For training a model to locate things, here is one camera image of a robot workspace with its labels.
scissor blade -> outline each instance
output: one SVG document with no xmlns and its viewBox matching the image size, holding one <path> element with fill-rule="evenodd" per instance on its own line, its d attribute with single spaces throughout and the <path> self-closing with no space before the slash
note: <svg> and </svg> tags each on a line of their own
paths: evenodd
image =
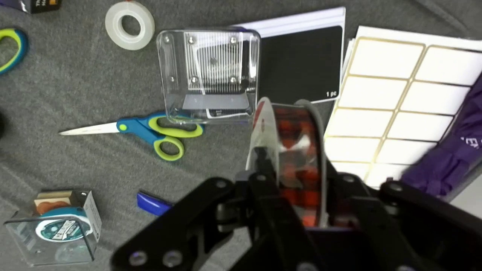
<svg viewBox="0 0 482 271">
<path fill-rule="evenodd" d="M 117 122 L 67 129 L 60 132 L 60 135 L 87 135 L 87 134 L 114 134 L 114 132 L 118 132 Z"/>
</svg>

blue and green scissor handle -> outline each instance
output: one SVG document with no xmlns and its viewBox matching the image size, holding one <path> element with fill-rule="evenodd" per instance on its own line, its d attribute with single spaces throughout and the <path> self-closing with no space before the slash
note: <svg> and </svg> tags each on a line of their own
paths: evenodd
<svg viewBox="0 0 482 271">
<path fill-rule="evenodd" d="M 165 161 L 177 161 L 183 155 L 183 144 L 179 138 L 195 138 L 203 134 L 201 125 L 165 125 L 165 113 L 154 113 L 145 117 L 126 117 L 117 120 L 118 132 L 127 132 L 139 137 L 147 144 L 150 144 L 154 153 Z M 176 152 L 163 150 L 162 144 L 171 144 Z"/>
<path fill-rule="evenodd" d="M 0 28 L 0 39 L 4 37 L 10 37 L 14 40 L 16 52 L 4 65 L 0 63 L 0 75 L 11 71 L 23 58 L 28 46 L 26 36 L 17 28 Z"/>
</svg>

gray fabric surface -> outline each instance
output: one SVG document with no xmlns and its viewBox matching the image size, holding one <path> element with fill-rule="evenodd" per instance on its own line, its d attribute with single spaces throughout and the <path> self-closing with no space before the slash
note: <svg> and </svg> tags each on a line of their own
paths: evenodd
<svg viewBox="0 0 482 271">
<path fill-rule="evenodd" d="M 201 138 L 185 141 L 185 158 L 174 164 L 159 161 L 148 146 L 127 135 L 57 134 L 162 108 L 154 43 L 133 52 L 115 46 L 103 30 L 103 16 L 112 3 L 64 1 L 57 12 L 31 16 L 0 9 L 0 28 L 20 27 L 29 39 L 20 66 L 0 77 L 0 111 L 7 119 L 0 138 L 0 218 L 7 220 L 14 209 L 29 209 L 41 188 L 87 186 L 94 191 L 103 221 L 96 260 L 58 269 L 108 269 L 111 251 L 151 221 L 135 206 L 136 189 L 174 202 L 207 176 L 233 177 L 245 159 L 246 125 L 209 126 Z M 362 24 L 482 39 L 480 0 L 141 3 L 153 13 L 156 31 L 346 6 L 347 37 Z M 206 269 L 225 269 L 245 248 L 243 238 L 237 239 L 216 253 Z M 2 227 L 0 263 L 1 269 L 28 269 Z"/>
</svg>

purple bag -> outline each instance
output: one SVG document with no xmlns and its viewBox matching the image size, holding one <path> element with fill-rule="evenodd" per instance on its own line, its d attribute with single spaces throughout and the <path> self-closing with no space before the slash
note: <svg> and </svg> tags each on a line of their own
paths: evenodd
<svg viewBox="0 0 482 271">
<path fill-rule="evenodd" d="M 401 182 L 445 195 L 482 158 L 482 74 L 465 96 L 448 134 L 401 174 Z"/>
</svg>

scissors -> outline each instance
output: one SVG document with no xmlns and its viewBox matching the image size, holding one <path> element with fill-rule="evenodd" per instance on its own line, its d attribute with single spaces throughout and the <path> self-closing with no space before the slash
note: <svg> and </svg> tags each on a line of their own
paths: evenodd
<svg viewBox="0 0 482 271">
<path fill-rule="evenodd" d="M 154 153 L 163 161 L 177 161 L 183 155 L 183 144 L 179 138 L 195 138 L 203 134 L 201 125 L 174 125 L 168 122 L 165 111 L 153 113 L 144 117 L 124 117 L 117 122 L 82 126 L 60 132 L 60 135 L 87 135 L 87 134 L 112 134 L 126 132 L 133 134 L 147 144 L 150 144 Z M 174 147 L 173 152 L 166 152 L 162 144 Z"/>
<path fill-rule="evenodd" d="M 0 63 L 0 75 L 11 71 L 19 61 L 23 58 L 28 46 L 26 36 L 17 28 L 0 28 L 0 39 L 10 37 L 16 43 L 14 55 L 5 61 L 4 65 Z"/>
</svg>

